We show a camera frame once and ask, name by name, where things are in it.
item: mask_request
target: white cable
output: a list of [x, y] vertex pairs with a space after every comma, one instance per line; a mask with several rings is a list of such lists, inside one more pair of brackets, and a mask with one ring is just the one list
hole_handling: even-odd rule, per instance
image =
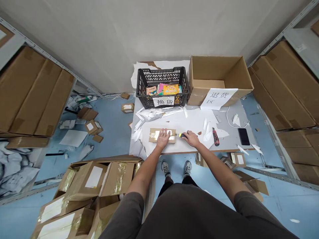
[[233, 128], [246, 128], [246, 126], [249, 124], [250, 121], [247, 122], [247, 124], [245, 125], [245, 127], [235, 127], [235, 126], [232, 126], [232, 125], [229, 123], [228, 116], [227, 116], [227, 113], [228, 113], [229, 109], [230, 109], [230, 106], [228, 107], [228, 110], [226, 111], [226, 119], [227, 119], [228, 124], [229, 124], [231, 127], [233, 127]]

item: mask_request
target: wall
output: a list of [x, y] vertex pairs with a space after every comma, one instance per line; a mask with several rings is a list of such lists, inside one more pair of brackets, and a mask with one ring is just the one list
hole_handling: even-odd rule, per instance
[[133, 63], [191, 55], [251, 62], [310, 0], [0, 0], [0, 15], [103, 93]]

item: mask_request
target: forearm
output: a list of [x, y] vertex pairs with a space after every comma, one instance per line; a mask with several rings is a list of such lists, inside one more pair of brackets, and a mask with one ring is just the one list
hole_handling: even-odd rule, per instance
[[156, 165], [159, 160], [163, 148], [156, 146], [153, 152], [147, 157], [145, 162], [137, 171], [133, 181], [131, 182], [126, 193], [138, 192], [142, 195], [144, 201], [146, 198], [147, 189], [150, 185]]
[[207, 163], [210, 171], [225, 191], [232, 203], [237, 192], [249, 191], [245, 184], [228, 168], [213, 152], [209, 151], [203, 144], [196, 147]]

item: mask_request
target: shoe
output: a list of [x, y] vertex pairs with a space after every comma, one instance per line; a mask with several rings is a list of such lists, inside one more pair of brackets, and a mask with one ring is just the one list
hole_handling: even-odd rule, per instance
[[186, 163], [185, 163], [185, 173], [183, 175], [183, 179], [186, 176], [189, 176], [191, 174], [191, 171], [192, 171], [192, 163], [187, 160]]
[[162, 171], [165, 174], [165, 177], [167, 177], [167, 176], [170, 177], [170, 172], [168, 170], [168, 164], [165, 161], [162, 162]]

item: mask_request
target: black smartphone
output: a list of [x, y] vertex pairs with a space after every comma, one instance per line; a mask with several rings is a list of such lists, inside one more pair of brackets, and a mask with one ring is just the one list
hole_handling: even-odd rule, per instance
[[250, 145], [247, 130], [245, 128], [239, 128], [238, 132], [242, 145]]

